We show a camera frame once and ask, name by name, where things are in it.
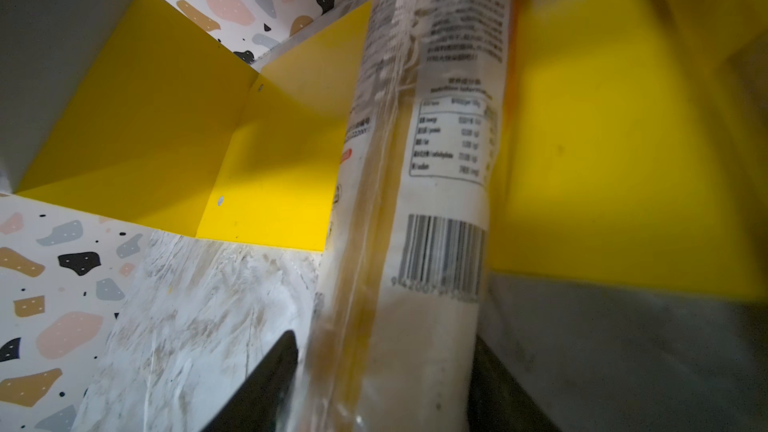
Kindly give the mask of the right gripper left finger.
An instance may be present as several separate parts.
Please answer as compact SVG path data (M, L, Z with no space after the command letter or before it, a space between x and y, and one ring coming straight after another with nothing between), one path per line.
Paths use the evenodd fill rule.
M295 332L287 330L203 431L277 431L298 356Z

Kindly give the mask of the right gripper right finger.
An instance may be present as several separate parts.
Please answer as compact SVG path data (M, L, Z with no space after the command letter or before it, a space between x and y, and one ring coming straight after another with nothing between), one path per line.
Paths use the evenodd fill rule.
M467 420L472 432L561 431L480 336L474 349Z

